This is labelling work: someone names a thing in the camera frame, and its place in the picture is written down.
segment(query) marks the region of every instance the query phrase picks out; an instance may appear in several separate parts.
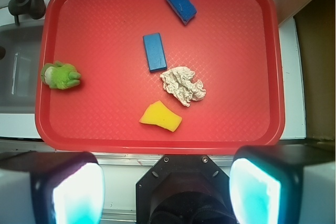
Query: blue rectangular block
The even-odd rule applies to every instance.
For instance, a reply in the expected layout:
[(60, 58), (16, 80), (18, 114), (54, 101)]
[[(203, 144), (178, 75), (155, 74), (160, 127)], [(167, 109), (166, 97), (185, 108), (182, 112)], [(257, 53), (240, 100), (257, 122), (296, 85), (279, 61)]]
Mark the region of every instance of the blue rectangular block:
[(182, 22), (186, 25), (192, 19), (197, 10), (189, 0), (167, 0)]
[(149, 71), (155, 72), (159, 70), (166, 70), (167, 62), (160, 34), (145, 35), (143, 36), (143, 42), (145, 45)]

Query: crumpled tissue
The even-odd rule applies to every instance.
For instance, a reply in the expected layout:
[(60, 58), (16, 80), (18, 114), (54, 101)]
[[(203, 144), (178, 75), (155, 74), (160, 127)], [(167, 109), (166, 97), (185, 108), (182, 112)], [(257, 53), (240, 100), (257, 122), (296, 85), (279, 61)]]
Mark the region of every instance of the crumpled tissue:
[(173, 94), (184, 106), (189, 107), (191, 100), (200, 101), (206, 94), (200, 80), (191, 82), (194, 75), (195, 72), (187, 67), (176, 67), (163, 72), (160, 77), (163, 81), (163, 89)]

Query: faucet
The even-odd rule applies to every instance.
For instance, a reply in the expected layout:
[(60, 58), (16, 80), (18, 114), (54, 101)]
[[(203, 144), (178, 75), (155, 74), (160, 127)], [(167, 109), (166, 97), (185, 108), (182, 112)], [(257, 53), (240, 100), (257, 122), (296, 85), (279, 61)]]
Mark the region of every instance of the faucet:
[(29, 14), (33, 19), (40, 19), (46, 13), (46, 5), (44, 0), (11, 0), (8, 10), (14, 16), (15, 24), (19, 26), (19, 15)]

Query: cyan light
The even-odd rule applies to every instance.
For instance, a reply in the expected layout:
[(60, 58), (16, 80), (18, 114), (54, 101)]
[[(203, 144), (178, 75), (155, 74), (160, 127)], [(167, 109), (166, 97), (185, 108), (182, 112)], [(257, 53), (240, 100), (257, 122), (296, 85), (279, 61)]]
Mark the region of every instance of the cyan light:
[(245, 158), (233, 162), (230, 197), (241, 224), (278, 223), (281, 183)]
[(104, 203), (104, 176), (100, 166), (88, 163), (52, 192), (56, 224), (99, 223)]

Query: sink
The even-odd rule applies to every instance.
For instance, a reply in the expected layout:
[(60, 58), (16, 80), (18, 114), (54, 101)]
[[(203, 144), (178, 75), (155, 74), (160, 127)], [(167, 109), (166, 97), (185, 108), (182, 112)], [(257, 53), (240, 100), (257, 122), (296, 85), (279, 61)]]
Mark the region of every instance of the sink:
[(0, 46), (6, 50), (0, 60), (0, 113), (35, 112), (43, 23), (35, 20), (0, 27)]

